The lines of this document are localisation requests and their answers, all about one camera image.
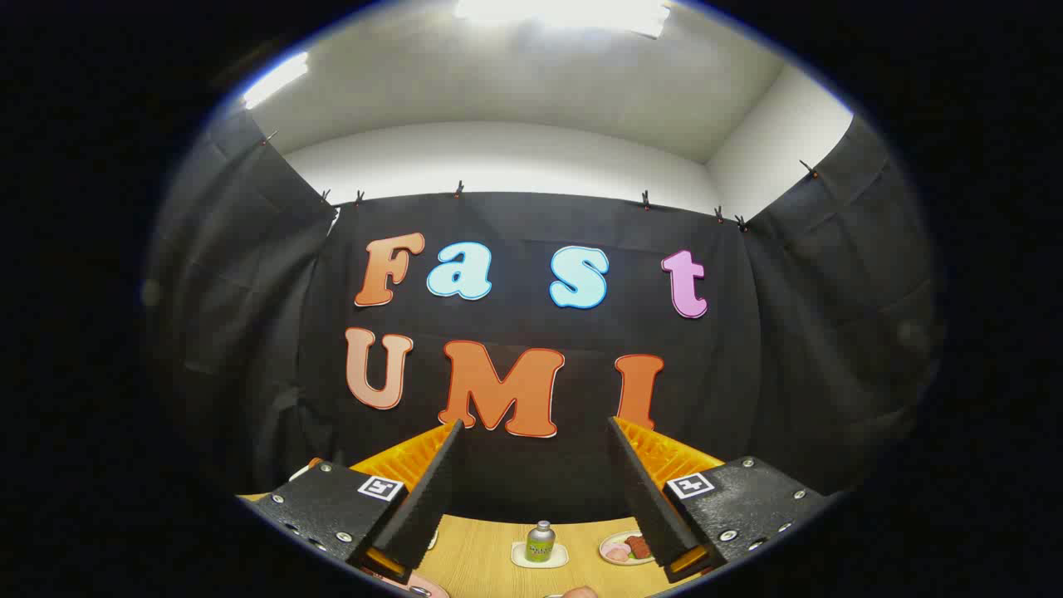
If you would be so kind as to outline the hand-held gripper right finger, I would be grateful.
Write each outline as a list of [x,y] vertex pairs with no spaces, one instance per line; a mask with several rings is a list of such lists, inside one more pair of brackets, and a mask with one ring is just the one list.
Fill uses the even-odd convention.
[[834,502],[762,458],[724,462],[625,418],[607,425],[625,502],[673,583],[747,559]]

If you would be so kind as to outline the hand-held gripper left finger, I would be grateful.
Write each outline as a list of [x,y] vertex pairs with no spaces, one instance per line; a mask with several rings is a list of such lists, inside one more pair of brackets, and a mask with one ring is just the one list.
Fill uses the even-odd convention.
[[349,467],[315,458],[249,506],[319,553],[406,582],[451,506],[462,434],[441,424]]

